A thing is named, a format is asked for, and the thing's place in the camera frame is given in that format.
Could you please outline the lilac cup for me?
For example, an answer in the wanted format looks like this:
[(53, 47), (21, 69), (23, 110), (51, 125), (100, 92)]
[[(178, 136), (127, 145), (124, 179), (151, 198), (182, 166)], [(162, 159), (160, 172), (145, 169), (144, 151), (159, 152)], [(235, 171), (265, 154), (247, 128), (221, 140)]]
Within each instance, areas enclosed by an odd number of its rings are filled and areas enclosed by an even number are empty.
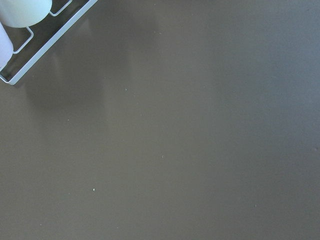
[(4, 67), (13, 55), (13, 44), (4, 29), (3, 25), (0, 24), (0, 67)]

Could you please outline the white mug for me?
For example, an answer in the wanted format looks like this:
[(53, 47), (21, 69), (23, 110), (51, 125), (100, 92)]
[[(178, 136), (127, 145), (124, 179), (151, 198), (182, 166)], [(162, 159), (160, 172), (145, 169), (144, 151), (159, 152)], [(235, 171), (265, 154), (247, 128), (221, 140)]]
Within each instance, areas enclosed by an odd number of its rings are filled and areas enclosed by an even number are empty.
[(52, 4), (52, 0), (1, 0), (0, 22), (12, 28), (33, 26), (49, 14)]

